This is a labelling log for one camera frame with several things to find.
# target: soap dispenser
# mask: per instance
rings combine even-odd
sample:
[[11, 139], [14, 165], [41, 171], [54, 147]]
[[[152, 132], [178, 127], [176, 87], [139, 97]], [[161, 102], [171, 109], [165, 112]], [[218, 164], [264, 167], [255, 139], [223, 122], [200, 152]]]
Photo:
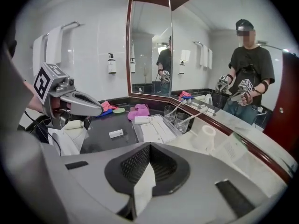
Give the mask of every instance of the soap dispenser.
[[115, 74], [116, 73], [116, 61], [114, 60], [112, 53], [109, 53], [108, 73], [109, 74]]
[[135, 60], [135, 58], [131, 58], [131, 62], [130, 62], [131, 73], [135, 73], [136, 72], [134, 60]]
[[185, 73], [184, 61], [182, 61], [181, 64], [179, 65], [178, 73], [179, 74], [184, 74]]

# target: mirror frame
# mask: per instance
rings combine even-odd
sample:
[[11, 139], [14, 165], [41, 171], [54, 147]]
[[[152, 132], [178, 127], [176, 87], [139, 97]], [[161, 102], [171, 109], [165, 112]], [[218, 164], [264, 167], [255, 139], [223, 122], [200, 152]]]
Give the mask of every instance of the mirror frame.
[[[148, 95], [148, 94], [139, 94], [139, 93], [132, 92], [131, 73], [130, 73], [130, 19], [131, 19], [132, 1], [133, 0], [128, 0], [128, 12], [127, 12], [127, 22], [126, 22], [126, 69], [127, 69], [128, 96], [134, 97], [134, 98], [162, 101], [162, 102], [170, 103], [174, 106], [177, 106], [180, 102], [177, 99], [171, 97], [171, 89], [170, 89], [170, 95], [168, 97], [157, 96], [157, 95]], [[192, 108], [189, 105], [181, 105], [180, 109], [184, 110], [185, 112], [187, 112], [191, 115], [196, 115], [199, 113], [199, 111], [197, 109]], [[204, 113], [200, 114], [197, 117], [199, 119], [205, 121], [209, 125], [213, 126], [214, 128], [218, 129], [219, 131], [223, 132], [227, 136], [231, 135], [234, 132], [232, 129], [228, 128], [227, 126], [225, 126], [222, 123], [219, 123], [218, 121], [214, 120], [212, 117], [210, 117]], [[286, 184], [289, 183], [289, 181], [291, 180], [291, 177], [280, 165], [278, 165], [268, 154], [266, 154], [263, 150], [258, 148], [256, 145], [254, 145], [251, 141], [242, 137], [241, 135], [239, 135], [239, 137], [241, 138], [242, 142], [247, 147], [249, 152], [251, 152], [255, 157], [257, 157], [262, 162], [264, 162], [268, 167], [270, 167]]]

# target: black cap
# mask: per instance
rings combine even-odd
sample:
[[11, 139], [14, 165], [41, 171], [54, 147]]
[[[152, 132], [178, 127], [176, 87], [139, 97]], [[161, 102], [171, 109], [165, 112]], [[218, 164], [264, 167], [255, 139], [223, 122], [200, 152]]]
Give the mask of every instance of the black cap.
[[240, 19], [239, 21], [236, 22], [235, 29], [237, 30], [237, 34], [238, 34], [239, 32], [243, 32], [243, 31], [253, 31], [254, 26], [251, 24], [250, 21], [245, 19]]

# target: red cloth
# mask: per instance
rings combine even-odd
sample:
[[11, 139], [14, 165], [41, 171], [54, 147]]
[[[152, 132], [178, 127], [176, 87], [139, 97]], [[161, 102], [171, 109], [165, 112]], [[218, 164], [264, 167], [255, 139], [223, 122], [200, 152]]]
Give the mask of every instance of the red cloth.
[[190, 97], [191, 95], [186, 91], [182, 91], [182, 93], [178, 97], [178, 100], [183, 100], [183, 96]]
[[103, 112], [106, 112], [107, 110], [110, 110], [110, 109], [112, 109], [112, 110], [118, 109], [118, 107], [110, 105], [108, 101], [104, 101], [101, 104], [101, 106], [103, 107]]

